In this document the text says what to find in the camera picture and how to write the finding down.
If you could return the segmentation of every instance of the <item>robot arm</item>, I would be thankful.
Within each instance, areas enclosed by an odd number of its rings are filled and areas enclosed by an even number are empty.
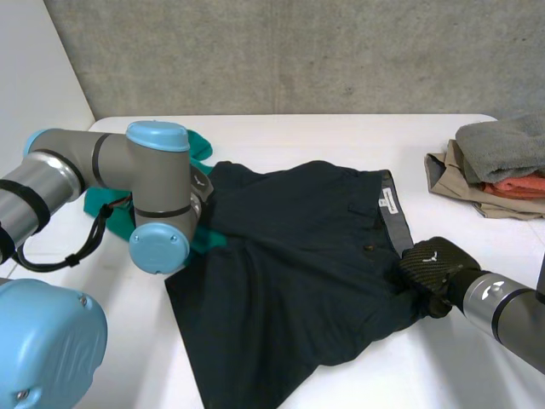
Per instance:
[[[537,291],[481,271],[472,257],[442,238],[406,251],[400,267],[417,289],[456,305],[472,324],[545,374],[545,260]]]
[[[182,268],[212,192],[190,165],[186,130],[165,122],[133,123],[127,135],[45,130],[27,144],[21,166],[0,180],[0,262],[39,232],[62,205],[88,187],[131,191],[134,263],[151,274]]]
[[[154,121],[131,124],[127,135],[33,135],[22,164],[0,180],[0,264],[92,186],[132,192],[136,266],[151,274],[183,267],[213,188],[190,164],[186,130]],[[72,408],[89,389],[106,340],[106,316],[92,296],[0,279],[0,407]]]

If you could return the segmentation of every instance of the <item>white wall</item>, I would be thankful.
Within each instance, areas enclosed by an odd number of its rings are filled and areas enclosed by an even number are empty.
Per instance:
[[[42,0],[0,0],[0,177],[35,130],[94,122]]]

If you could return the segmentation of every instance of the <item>white table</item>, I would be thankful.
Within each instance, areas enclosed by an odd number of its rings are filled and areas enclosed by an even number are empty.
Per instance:
[[[424,155],[445,149],[456,130],[482,115],[296,115],[146,117],[200,132],[215,152],[258,172],[313,159],[360,170],[388,168],[415,241],[443,235],[485,268],[535,285],[545,251],[542,221],[486,220],[471,205],[431,195]],[[142,118],[107,118],[91,130],[123,133]],[[32,260],[62,259],[84,242],[91,219],[79,200],[30,239]],[[107,233],[97,254],[74,269],[38,275],[17,267],[11,279],[42,278],[95,297],[106,311],[106,358],[78,409],[202,407],[164,277],[145,274],[127,245]],[[458,311],[424,319],[372,344],[355,361],[320,367],[282,409],[542,407],[545,377],[472,327]]]

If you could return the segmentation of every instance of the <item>khaki pants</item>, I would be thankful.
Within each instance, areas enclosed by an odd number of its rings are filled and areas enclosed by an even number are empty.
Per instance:
[[[473,202],[484,217],[514,217],[530,220],[545,217],[545,199],[505,199],[483,192],[479,185],[469,185],[463,173],[463,153],[456,141],[449,142],[447,153],[426,156],[427,187],[430,192]]]

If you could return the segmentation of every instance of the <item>black cable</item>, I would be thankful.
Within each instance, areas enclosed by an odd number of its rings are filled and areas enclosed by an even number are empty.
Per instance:
[[[85,257],[90,256],[99,247],[102,238],[104,237],[104,232],[106,231],[106,221],[112,215],[114,208],[119,205],[124,205],[129,202],[130,199],[131,196],[128,196],[127,198],[116,200],[110,204],[104,204],[100,208],[99,215],[95,218],[89,236],[82,248],[77,253],[68,256],[64,261],[51,264],[30,262],[25,256],[24,244],[17,249],[13,259],[22,267],[36,273],[51,273],[62,268],[77,266]]]

